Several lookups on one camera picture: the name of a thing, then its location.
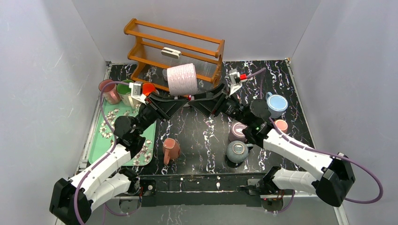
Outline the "orange mug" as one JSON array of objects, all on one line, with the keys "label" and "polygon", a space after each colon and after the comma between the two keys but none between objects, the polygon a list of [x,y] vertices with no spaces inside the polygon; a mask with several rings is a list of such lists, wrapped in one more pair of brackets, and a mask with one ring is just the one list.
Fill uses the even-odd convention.
[{"label": "orange mug", "polygon": [[152,93],[158,93],[158,91],[154,84],[147,82],[147,83],[142,84],[142,93],[145,96],[149,96]]}]

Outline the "mauve mug white logo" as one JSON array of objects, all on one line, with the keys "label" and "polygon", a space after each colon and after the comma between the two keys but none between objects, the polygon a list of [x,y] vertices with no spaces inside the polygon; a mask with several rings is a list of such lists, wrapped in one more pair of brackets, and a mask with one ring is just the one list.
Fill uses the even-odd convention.
[{"label": "mauve mug white logo", "polygon": [[168,68],[167,82],[172,96],[193,95],[198,92],[196,70],[193,63]]}]

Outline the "salmon pink mug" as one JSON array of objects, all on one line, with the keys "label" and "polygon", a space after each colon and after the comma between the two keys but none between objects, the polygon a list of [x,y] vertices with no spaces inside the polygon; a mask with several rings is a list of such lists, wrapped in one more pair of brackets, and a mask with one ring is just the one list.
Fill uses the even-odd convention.
[{"label": "salmon pink mug", "polygon": [[166,138],[162,147],[164,153],[164,165],[168,165],[171,160],[179,158],[181,147],[176,139]]}]

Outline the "green mug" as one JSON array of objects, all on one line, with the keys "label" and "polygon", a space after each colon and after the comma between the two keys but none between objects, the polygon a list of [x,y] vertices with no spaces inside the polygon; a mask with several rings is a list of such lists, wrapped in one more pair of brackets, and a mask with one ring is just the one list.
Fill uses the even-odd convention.
[{"label": "green mug", "polygon": [[124,80],[122,81],[124,84],[117,84],[116,90],[121,98],[121,101],[131,108],[135,108],[134,99],[131,97],[131,88],[129,87],[129,83],[133,83],[132,80]]}]

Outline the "pink ghost pattern mug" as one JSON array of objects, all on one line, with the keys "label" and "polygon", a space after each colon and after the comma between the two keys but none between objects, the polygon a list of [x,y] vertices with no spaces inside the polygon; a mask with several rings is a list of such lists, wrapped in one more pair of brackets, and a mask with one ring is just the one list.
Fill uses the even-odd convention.
[{"label": "pink ghost pattern mug", "polygon": [[112,105],[118,104],[121,101],[116,87],[117,84],[111,79],[103,80],[99,84],[99,90],[103,92],[104,99]]}]

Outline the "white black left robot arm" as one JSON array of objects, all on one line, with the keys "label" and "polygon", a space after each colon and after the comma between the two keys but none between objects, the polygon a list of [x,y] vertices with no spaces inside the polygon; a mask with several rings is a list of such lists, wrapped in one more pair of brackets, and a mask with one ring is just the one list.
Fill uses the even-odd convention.
[{"label": "white black left robot arm", "polygon": [[132,160],[145,143],[143,132],[156,120],[169,120],[188,99],[145,97],[136,116],[119,116],[113,125],[115,142],[92,165],[66,180],[59,179],[53,188],[49,211],[66,225],[83,225],[92,212],[112,197],[135,192],[138,177],[132,170],[116,170]]}]

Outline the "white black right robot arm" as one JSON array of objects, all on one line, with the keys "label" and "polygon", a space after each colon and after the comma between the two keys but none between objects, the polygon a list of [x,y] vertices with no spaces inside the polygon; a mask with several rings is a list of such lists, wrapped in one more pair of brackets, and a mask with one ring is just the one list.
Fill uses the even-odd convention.
[{"label": "white black right robot arm", "polygon": [[250,144],[272,151],[297,164],[304,171],[273,167],[263,178],[272,191],[292,189],[317,195],[325,203],[339,207],[355,182],[350,159],[339,153],[328,155],[287,136],[270,118],[263,99],[243,105],[224,84],[190,97],[190,106],[205,116],[220,113],[246,125],[243,134]]}]

